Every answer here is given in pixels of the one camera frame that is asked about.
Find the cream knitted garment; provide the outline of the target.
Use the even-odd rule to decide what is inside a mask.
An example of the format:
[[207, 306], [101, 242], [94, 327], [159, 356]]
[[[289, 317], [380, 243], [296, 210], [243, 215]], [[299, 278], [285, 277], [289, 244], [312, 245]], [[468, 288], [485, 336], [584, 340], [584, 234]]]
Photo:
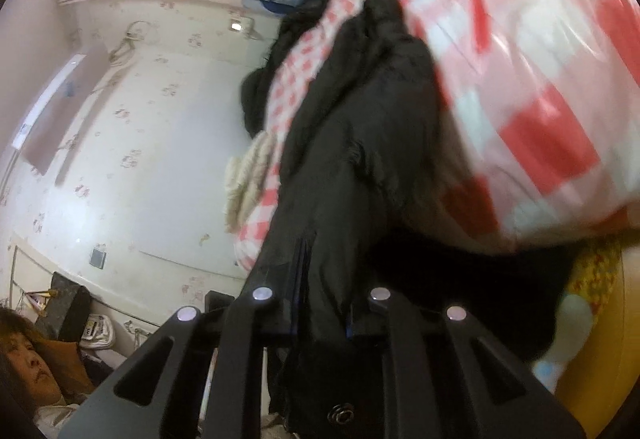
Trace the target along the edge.
[[262, 130], [239, 158], [231, 158], [224, 171], [224, 230], [238, 233], [264, 192], [277, 137]]

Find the yellow patterned pillow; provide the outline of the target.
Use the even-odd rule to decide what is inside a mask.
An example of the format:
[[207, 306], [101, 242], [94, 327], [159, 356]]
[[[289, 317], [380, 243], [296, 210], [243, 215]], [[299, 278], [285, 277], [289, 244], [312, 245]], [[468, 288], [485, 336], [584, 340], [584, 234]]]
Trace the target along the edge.
[[610, 302], [622, 256], [619, 237], [602, 237], [582, 244], [574, 259], [556, 309], [551, 346], [530, 365], [534, 376], [550, 393], [555, 393], [568, 365], [584, 348]]

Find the black bag by wall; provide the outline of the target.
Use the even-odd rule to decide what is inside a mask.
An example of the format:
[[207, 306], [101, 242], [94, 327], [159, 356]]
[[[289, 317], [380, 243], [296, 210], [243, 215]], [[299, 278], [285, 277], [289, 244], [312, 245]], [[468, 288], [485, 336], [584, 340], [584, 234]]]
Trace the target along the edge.
[[50, 289], [56, 292], [47, 302], [44, 315], [35, 323], [36, 329], [47, 339], [78, 343], [90, 315], [92, 297], [89, 290], [64, 275], [52, 275]]

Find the white wall air conditioner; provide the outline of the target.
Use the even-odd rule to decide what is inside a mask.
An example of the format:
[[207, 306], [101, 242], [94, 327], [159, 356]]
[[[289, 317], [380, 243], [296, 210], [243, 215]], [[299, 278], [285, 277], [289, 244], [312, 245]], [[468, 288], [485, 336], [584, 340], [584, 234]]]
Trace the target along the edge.
[[12, 141], [12, 148], [41, 175], [47, 173], [70, 123], [109, 68], [110, 55], [99, 42], [70, 57], [41, 90]]

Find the red white checkered bedsheet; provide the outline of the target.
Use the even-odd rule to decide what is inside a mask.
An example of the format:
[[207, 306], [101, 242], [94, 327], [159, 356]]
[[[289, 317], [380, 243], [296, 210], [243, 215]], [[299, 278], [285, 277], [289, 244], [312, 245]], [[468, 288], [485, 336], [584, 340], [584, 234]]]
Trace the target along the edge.
[[[284, 139], [341, 24], [330, 0], [278, 65], [266, 127]], [[442, 154], [424, 232], [512, 251], [639, 225], [638, 0], [400, 0], [435, 60]]]

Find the grey wall socket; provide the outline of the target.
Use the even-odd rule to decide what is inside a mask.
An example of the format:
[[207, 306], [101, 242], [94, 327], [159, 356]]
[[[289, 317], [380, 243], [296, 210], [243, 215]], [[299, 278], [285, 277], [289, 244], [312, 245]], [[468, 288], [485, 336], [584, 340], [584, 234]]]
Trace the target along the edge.
[[104, 267], [105, 258], [106, 258], [106, 251], [104, 247], [97, 246], [93, 248], [90, 254], [89, 263], [91, 266], [93, 266], [96, 269], [102, 269]]

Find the black jacket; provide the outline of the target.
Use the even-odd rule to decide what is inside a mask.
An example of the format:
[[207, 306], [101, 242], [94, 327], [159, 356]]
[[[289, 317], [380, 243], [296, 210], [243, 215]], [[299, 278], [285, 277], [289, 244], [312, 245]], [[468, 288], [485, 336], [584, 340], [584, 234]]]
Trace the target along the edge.
[[296, 335], [269, 356], [272, 409], [299, 437], [387, 438], [375, 287], [407, 298], [428, 332], [447, 307], [468, 309], [529, 370], [551, 346], [573, 246], [474, 253], [412, 220], [433, 185], [439, 112], [433, 59], [399, 0], [365, 0], [293, 118], [250, 274], [302, 270]]

